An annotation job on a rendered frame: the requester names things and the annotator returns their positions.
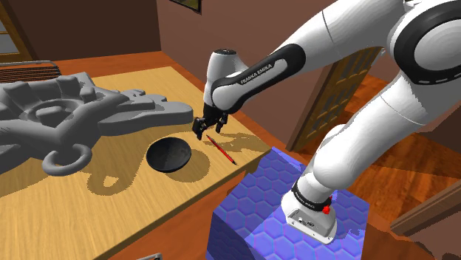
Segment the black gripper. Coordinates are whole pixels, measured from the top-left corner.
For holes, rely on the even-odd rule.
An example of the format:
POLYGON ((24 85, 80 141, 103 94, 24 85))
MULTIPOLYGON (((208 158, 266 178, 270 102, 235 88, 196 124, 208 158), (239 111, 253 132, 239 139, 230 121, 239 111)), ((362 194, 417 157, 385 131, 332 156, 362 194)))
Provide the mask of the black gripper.
POLYGON ((197 139, 201 140, 203 132, 208 128, 208 125, 216 124, 216 133, 219 134, 222 127, 227 122, 228 115, 224 111, 205 103, 203 107, 203 117, 194 118, 192 131, 197 136, 197 139))

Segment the black bowl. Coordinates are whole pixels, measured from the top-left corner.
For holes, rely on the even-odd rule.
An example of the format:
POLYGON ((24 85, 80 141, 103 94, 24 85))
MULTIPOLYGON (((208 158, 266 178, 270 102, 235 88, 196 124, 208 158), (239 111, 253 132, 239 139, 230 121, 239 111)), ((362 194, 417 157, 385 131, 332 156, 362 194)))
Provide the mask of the black bowl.
POLYGON ((146 152, 151 168, 171 173, 185 166, 191 158, 191 147, 178 137, 165 137, 152 143, 146 152))

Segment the wooden framed window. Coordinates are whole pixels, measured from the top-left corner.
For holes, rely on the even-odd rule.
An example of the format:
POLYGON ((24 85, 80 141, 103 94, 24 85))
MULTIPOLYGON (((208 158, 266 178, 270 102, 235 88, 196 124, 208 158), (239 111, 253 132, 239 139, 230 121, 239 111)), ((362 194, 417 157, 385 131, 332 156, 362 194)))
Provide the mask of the wooden framed window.
POLYGON ((0 0, 0 63, 33 58, 33 49, 9 1, 0 0))

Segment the dark framed wall picture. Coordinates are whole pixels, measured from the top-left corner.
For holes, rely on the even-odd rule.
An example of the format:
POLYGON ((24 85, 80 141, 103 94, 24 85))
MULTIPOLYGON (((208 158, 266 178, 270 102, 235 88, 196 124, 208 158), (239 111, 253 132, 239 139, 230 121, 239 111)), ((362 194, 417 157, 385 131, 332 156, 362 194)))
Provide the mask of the dark framed wall picture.
POLYGON ((170 0, 183 7, 193 10, 195 13, 200 14, 202 12, 202 0, 170 0))

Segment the brown wooden panelled door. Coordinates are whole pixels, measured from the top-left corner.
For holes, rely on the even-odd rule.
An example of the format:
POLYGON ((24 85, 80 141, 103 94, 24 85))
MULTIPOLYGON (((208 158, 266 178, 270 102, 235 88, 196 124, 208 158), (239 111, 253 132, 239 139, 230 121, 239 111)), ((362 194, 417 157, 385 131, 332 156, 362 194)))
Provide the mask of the brown wooden panelled door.
POLYGON ((382 51, 382 47, 362 49, 324 68, 308 100, 310 107, 303 111, 287 143, 288 151, 299 151, 335 125, 382 51))

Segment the blue hexagon patterned robot stand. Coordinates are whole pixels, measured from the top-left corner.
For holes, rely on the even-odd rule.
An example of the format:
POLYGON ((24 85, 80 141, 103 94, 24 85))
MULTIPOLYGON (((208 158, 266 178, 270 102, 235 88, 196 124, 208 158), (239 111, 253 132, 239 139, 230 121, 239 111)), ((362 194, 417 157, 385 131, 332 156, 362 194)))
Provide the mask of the blue hexagon patterned robot stand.
POLYGON ((206 260, 361 260, 369 203, 346 190, 332 195, 338 229, 331 243, 286 223, 281 198, 304 169, 272 148, 214 210, 206 260))

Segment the red pencil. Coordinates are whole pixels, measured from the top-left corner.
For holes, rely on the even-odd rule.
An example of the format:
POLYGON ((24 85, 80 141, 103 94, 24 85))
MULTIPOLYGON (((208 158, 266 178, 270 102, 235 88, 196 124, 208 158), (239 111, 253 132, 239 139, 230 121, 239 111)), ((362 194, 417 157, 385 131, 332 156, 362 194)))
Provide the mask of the red pencil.
POLYGON ((206 135, 206 137, 212 142, 212 144, 222 153, 226 156, 226 158, 233 163, 234 165, 237 165, 235 159, 233 159, 212 137, 209 135, 206 135))

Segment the large grey sculpture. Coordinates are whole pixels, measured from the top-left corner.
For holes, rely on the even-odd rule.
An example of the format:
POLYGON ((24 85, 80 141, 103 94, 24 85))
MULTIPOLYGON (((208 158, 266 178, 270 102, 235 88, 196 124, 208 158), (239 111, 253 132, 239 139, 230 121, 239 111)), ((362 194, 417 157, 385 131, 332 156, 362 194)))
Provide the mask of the large grey sculpture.
POLYGON ((85 72, 0 83, 0 174, 36 158, 45 173, 66 176, 89 164, 102 136, 192 120, 188 104, 142 89, 103 89, 85 72))

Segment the light wooden table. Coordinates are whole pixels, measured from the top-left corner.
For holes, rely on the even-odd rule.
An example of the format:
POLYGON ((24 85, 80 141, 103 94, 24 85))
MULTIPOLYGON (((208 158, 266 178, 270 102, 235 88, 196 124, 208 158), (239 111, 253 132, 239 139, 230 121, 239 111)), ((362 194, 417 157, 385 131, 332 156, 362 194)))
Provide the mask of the light wooden table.
MULTIPOLYGON (((97 87, 142 89, 202 114, 202 93, 170 67, 92 79, 97 87)), ((188 124, 102 136, 92 159, 66 176, 29 158, 0 174, 0 260, 204 260, 214 208, 269 146, 230 118, 198 140, 188 124), (206 137, 233 158, 231 163, 206 137), (155 141, 178 137, 191 147, 181 169, 163 173, 146 161, 155 141)))

